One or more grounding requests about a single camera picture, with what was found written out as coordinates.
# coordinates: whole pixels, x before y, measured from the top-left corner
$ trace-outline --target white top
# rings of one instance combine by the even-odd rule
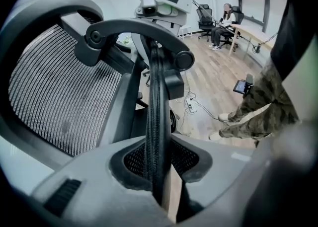
[[[227,19],[228,15],[226,15],[225,19],[223,19],[222,21],[222,25],[224,27],[229,26],[231,24],[233,24],[233,22],[235,22],[237,19],[235,18],[234,13],[231,13],[229,19]]]

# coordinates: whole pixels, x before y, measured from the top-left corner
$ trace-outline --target woman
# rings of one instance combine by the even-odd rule
[[[226,28],[229,28],[231,24],[236,22],[235,15],[233,14],[232,6],[229,3],[224,5],[224,14],[221,18],[220,23],[222,27],[215,27],[211,30],[211,38],[213,44],[209,47],[213,48],[212,50],[216,51],[220,49],[220,39],[223,33],[226,33]]]

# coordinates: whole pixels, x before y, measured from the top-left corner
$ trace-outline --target camera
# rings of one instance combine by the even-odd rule
[[[246,75],[245,80],[238,80],[233,89],[234,92],[247,95],[253,87],[253,76],[251,74]]]

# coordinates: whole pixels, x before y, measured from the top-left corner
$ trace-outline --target black pants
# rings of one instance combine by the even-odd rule
[[[212,42],[219,46],[220,45],[220,39],[221,39],[221,35],[226,33],[227,30],[225,28],[220,28],[220,27],[214,27],[211,30],[211,40]]]

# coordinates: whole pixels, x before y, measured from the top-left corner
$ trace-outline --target camouflage pants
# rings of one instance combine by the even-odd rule
[[[219,131],[224,138],[261,139],[279,131],[283,126],[298,119],[294,106],[282,86],[282,80],[271,59],[254,82],[254,87],[243,98],[237,110],[229,114],[229,121],[241,120],[248,113],[265,105],[269,107],[242,124],[232,125]]]

